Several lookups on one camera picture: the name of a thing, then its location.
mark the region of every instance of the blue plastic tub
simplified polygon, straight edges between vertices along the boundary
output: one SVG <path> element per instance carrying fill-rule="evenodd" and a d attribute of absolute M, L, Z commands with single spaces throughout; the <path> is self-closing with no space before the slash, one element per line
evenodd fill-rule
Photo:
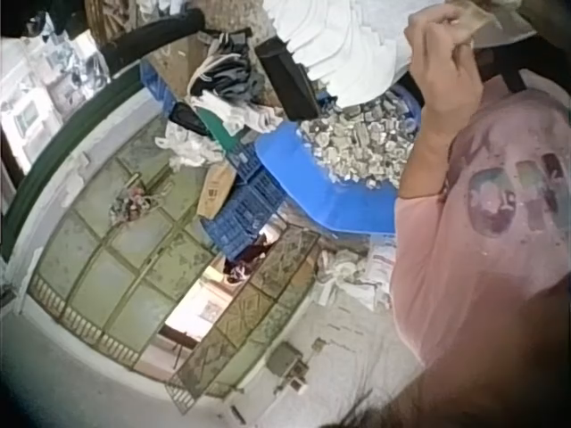
<path fill-rule="evenodd" d="M 284 122 L 256 143 L 261 162 L 287 194 L 329 230 L 394 234 L 396 189 L 390 183 L 375 190 L 359 183 L 332 183 L 296 131 L 295 123 Z"/>

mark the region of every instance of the black pipe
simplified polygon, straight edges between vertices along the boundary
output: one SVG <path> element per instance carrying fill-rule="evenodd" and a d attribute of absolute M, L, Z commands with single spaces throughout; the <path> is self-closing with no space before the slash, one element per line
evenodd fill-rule
<path fill-rule="evenodd" d="M 189 9 L 133 29 L 102 46 L 100 52 L 105 58 L 110 77 L 113 77 L 148 53 L 202 29 L 203 11 Z"/>

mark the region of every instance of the finger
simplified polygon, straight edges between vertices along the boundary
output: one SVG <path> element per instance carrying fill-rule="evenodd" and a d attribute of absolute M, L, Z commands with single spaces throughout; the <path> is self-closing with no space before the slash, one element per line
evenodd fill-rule
<path fill-rule="evenodd" d="M 431 64 L 445 66 L 452 65 L 454 40 L 450 32 L 442 24 L 430 23 L 426 25 L 426 58 L 428 67 Z"/>
<path fill-rule="evenodd" d="M 420 27 L 407 27 L 404 35 L 409 41 L 412 55 L 410 57 L 410 70 L 423 70 L 425 66 L 425 35 Z"/>
<path fill-rule="evenodd" d="M 456 65 L 464 70 L 474 81 L 481 80 L 480 72 L 476 64 L 476 57 L 470 45 L 460 45 L 457 47 Z"/>
<path fill-rule="evenodd" d="M 413 13 L 409 17 L 410 27 L 424 27 L 428 22 L 445 22 L 457 20 L 462 14 L 462 9 L 453 4 L 436 4 Z"/>
<path fill-rule="evenodd" d="M 422 11 L 413 13 L 409 17 L 409 26 L 404 35 L 412 49 L 411 68 L 424 69 L 426 62 L 425 30 L 430 22 L 444 22 L 456 20 L 462 10 L 451 4 L 438 4 L 429 6 Z"/>

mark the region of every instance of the white floor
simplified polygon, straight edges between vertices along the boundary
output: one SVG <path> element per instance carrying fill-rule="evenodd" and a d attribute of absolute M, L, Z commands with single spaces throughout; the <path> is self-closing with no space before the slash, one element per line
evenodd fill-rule
<path fill-rule="evenodd" d="M 311 357 L 318 337 L 327 345 Z M 332 307 L 311 304 L 288 341 L 304 359 L 310 358 L 309 388 L 302 396 L 288 389 L 275 398 L 279 380 L 262 369 L 244 395 L 228 402 L 248 426 L 315 428 L 333 423 L 370 389 L 371 401 L 381 405 L 418 372 L 416 360 L 397 336 L 392 314 L 385 309 L 370 312 L 344 293 Z"/>

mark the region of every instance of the small object in hand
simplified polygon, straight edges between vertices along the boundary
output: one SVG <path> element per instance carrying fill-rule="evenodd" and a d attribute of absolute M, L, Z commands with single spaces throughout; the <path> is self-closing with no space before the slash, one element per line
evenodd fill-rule
<path fill-rule="evenodd" d="M 495 21 L 495 17 L 491 13 L 486 12 L 469 0 L 447 0 L 446 3 L 454 4 L 462 9 L 462 14 L 453 24 L 466 31 L 466 41 L 488 22 Z"/>

